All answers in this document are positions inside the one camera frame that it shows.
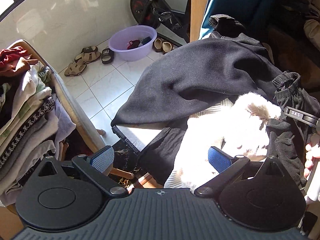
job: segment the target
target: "wooden chair leg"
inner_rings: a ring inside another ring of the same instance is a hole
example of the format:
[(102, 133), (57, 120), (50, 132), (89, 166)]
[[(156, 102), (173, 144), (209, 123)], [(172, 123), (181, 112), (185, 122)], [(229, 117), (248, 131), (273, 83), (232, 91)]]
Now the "wooden chair leg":
[(132, 172), (126, 172), (126, 171), (122, 171), (116, 168), (112, 168), (110, 171), (110, 174), (119, 176), (119, 177), (123, 177), (126, 179), (133, 179), (134, 178), (134, 174)]
[(105, 135), (106, 134), (106, 131), (105, 130), (100, 130), (100, 129), (96, 129), (98, 134), (100, 135)]

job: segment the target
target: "patterned black and white trim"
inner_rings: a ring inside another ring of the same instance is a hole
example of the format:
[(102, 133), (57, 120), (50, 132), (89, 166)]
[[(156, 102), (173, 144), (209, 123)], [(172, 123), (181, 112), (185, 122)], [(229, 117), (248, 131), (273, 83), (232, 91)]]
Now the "patterned black and white trim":
[(47, 112), (50, 112), (54, 109), (56, 103), (53, 100), (52, 97), (48, 97), (44, 100), (42, 106), (35, 111), (35, 113), (29, 117), (28, 120), (25, 121), (25, 123), (21, 126), (20, 130), (17, 132), (16, 136), (11, 140), (9, 143), (7, 149), (5, 150), (4, 154), (1, 156), (0, 159), (0, 169), (5, 164), (6, 160), (10, 156), (10, 154), (13, 152), (14, 148), (18, 145), (18, 142), (21, 140), (22, 136), (26, 133), (26, 131), (36, 122), (38, 119), (46, 114)]

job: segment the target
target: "black slide slipper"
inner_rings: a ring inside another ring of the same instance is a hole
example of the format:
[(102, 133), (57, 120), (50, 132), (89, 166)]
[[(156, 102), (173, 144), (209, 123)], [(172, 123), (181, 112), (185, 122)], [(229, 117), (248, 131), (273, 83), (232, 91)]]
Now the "black slide slipper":
[(102, 53), (101, 53), (101, 61), (103, 64), (109, 64), (113, 61), (114, 58), (114, 52), (109, 49), (109, 48), (105, 48)]

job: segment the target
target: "exercise bike flywheel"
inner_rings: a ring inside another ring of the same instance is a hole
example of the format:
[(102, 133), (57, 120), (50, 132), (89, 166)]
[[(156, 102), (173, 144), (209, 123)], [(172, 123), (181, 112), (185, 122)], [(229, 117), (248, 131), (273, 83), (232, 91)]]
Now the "exercise bike flywheel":
[[(148, 0), (130, 0), (130, 8), (134, 19), (139, 23), (142, 16), (143, 9)], [(148, 8), (146, 16), (143, 20), (143, 25), (153, 27), (154, 29), (160, 26), (160, 21), (155, 15), (153, 15), (153, 8), (157, 7), (156, 3), (153, 1)]]

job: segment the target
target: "black handle with das label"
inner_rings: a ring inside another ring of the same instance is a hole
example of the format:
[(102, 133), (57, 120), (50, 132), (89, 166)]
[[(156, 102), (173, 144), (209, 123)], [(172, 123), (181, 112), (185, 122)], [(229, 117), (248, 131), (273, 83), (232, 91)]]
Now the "black handle with das label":
[(314, 127), (318, 132), (320, 131), (319, 118), (312, 114), (308, 114), (306, 112), (287, 106), (285, 108), (284, 115), (303, 122), (311, 127)]

